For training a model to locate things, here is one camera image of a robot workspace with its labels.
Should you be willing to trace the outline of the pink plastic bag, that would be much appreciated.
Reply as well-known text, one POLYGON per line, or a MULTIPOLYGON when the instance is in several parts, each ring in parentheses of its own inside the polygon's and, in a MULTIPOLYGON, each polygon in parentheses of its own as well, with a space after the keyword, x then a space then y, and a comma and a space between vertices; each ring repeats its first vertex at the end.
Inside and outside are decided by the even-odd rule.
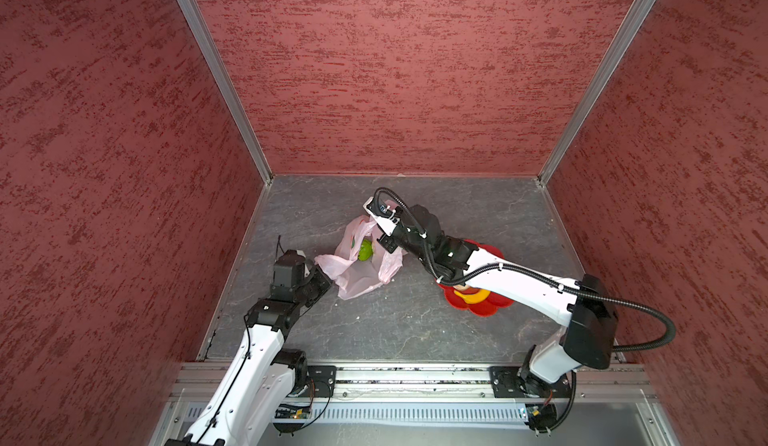
POLYGON ((315 263, 338 286, 338 297, 351 300, 389 284, 403 266, 406 253, 397 248, 389 253, 379 242, 383 233, 369 214, 352 220, 345 228, 333 254, 317 256, 315 263), (363 239, 370 239, 374 255, 369 261, 357 259, 363 239))

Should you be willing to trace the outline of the yellow fake banana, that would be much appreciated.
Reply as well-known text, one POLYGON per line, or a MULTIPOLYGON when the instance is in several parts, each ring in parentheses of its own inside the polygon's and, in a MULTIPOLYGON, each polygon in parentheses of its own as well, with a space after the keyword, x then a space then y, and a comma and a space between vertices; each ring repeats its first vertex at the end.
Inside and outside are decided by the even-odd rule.
POLYGON ((490 292, 479 289, 477 291, 458 291, 453 290, 453 294, 462 299, 466 304, 479 304, 487 300, 490 292))

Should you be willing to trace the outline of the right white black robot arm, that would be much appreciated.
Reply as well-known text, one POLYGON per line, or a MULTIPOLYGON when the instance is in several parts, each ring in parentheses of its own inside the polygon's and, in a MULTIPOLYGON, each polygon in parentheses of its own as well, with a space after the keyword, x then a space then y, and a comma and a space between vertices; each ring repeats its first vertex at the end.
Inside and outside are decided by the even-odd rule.
POLYGON ((372 198, 365 210, 382 232, 379 244, 390 253, 415 255, 438 285, 487 291, 560 326, 547 341, 532 346, 516 370, 512 384, 521 394, 545 397, 582 366, 604 370, 610 365, 618 317, 597 278, 560 278, 512 263, 446 235, 437 217, 422 206, 390 206, 372 198))

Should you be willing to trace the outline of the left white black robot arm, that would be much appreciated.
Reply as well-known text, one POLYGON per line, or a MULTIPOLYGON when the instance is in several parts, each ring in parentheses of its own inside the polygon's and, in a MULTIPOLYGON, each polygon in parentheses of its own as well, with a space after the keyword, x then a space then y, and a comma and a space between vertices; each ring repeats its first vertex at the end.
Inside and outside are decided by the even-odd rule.
POLYGON ((245 314, 240 351, 212 398, 183 437, 168 438, 167 445, 256 445, 291 396, 308 396, 302 418, 312 412, 315 382, 306 354, 284 343, 302 311, 333 282, 319 267, 302 264, 277 270, 275 278, 277 289, 245 314))

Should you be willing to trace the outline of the green fake fruit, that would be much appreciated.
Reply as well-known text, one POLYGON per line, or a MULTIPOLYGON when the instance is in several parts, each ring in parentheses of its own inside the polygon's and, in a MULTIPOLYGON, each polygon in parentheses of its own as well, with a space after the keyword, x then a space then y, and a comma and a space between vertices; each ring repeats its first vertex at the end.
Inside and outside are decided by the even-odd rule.
POLYGON ((363 239, 358 251, 357 259, 361 262, 369 261, 374 255, 374 248, 370 239, 363 239))

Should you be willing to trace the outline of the red flower-shaped bowl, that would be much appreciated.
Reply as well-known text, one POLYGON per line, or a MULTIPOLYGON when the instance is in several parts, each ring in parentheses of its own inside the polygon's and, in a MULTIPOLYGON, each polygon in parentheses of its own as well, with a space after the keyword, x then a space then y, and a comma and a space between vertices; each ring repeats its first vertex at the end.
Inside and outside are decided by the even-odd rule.
POLYGON ((490 296, 486 301, 479 304, 466 304, 462 299, 453 294, 453 290, 458 291, 477 291, 480 288, 470 287, 467 285, 459 286, 445 286, 440 285, 443 290, 444 298, 455 309, 469 311, 472 314, 480 317, 491 317, 495 315, 499 310, 508 308, 514 304, 512 299, 501 296, 497 293, 490 292, 490 296))

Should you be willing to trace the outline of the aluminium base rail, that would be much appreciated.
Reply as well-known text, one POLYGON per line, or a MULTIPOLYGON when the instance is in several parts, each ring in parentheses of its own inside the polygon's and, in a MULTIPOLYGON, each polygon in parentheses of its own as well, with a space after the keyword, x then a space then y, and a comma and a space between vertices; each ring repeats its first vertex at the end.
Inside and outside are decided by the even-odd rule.
MULTIPOLYGON (((170 397, 208 400, 228 365, 185 363, 170 397)), ((497 402, 491 366, 484 363, 337 363, 332 379, 336 402, 497 402)), ((576 399, 587 403, 657 403, 659 396, 640 364, 614 363, 577 372, 576 399)))

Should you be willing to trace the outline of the left aluminium corner post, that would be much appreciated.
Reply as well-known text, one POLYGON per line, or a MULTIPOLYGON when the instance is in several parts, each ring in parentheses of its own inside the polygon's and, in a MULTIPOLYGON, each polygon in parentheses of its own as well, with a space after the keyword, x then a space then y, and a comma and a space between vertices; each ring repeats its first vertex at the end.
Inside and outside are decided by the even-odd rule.
POLYGON ((235 122, 262 182, 271 186, 274 175, 256 137, 245 108, 196 0, 176 0, 216 86, 235 122))

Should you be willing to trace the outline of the aluminium corner post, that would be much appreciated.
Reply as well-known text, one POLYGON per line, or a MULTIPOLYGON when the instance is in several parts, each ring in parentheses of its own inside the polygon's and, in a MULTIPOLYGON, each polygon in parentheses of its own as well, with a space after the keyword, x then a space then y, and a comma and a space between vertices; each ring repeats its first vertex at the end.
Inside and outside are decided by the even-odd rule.
POLYGON ((262 182, 271 186, 274 175, 256 137, 245 108, 196 0, 176 0, 216 86, 235 122, 262 182))
POLYGON ((633 0, 562 135, 538 175, 546 189, 657 0, 633 0))

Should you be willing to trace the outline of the right aluminium corner post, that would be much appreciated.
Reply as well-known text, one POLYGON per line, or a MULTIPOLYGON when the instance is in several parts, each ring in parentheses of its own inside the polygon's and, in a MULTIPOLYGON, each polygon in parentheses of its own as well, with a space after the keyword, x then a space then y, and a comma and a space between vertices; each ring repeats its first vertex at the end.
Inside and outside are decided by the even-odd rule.
POLYGON ((657 0, 633 0, 562 135, 538 175, 546 189, 657 0))

